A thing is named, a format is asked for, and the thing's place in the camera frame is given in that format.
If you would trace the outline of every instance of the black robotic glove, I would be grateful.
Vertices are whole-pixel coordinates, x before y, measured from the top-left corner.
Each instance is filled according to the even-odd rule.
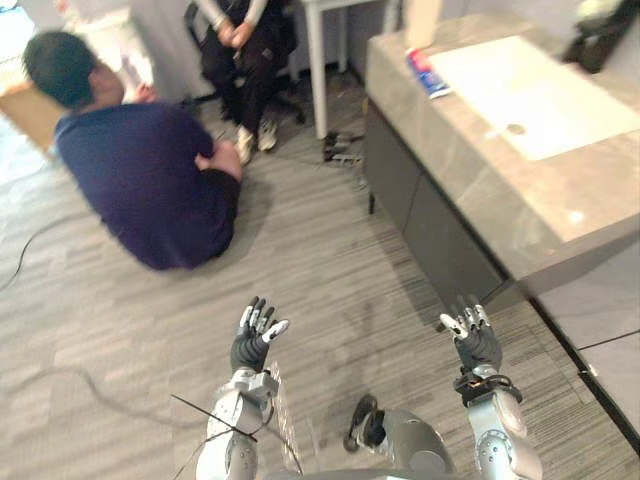
[[[463,365],[463,373],[478,368],[500,371],[502,348],[493,333],[487,314],[481,305],[464,309],[464,318],[456,319],[447,314],[440,315],[440,321],[454,334],[454,343]]]
[[[274,307],[262,314],[266,305],[264,298],[254,297],[245,308],[240,327],[231,345],[231,371],[246,367],[259,373],[269,353],[269,345],[289,327],[288,320],[272,320]]]

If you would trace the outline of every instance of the cabinet door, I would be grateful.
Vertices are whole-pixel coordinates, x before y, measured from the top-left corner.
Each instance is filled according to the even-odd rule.
[[[452,208],[422,176],[405,229],[411,253],[447,309],[458,295],[483,301],[504,281]]]
[[[367,112],[364,172],[376,201],[402,232],[420,173],[409,150],[373,104]]]

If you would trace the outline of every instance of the sink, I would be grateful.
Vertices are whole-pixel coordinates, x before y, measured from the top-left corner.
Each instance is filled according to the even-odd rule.
[[[520,36],[434,55],[435,70],[529,161],[640,129],[640,116]]]

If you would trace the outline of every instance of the black pants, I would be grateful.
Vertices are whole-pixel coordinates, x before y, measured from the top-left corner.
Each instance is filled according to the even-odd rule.
[[[278,26],[263,18],[242,47],[239,58],[235,50],[224,47],[218,34],[209,28],[202,46],[202,75],[222,95],[224,106],[236,122],[254,135],[273,90],[276,73],[286,63],[286,53],[279,45]],[[244,77],[241,89],[235,85],[237,77]]]

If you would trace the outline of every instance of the seated person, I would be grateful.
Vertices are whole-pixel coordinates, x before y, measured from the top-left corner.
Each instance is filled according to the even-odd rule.
[[[121,104],[116,74],[65,32],[33,37],[23,55],[35,85],[65,108],[55,141],[62,161],[111,233],[156,270],[195,268],[233,236],[242,167],[233,144],[214,146],[186,112]]]
[[[236,148],[242,164],[276,143],[273,122],[261,121],[278,69],[286,64],[288,39],[280,0],[196,0],[209,19],[202,44],[202,75],[223,100],[224,111],[238,128]],[[236,88],[238,68],[245,83]]]

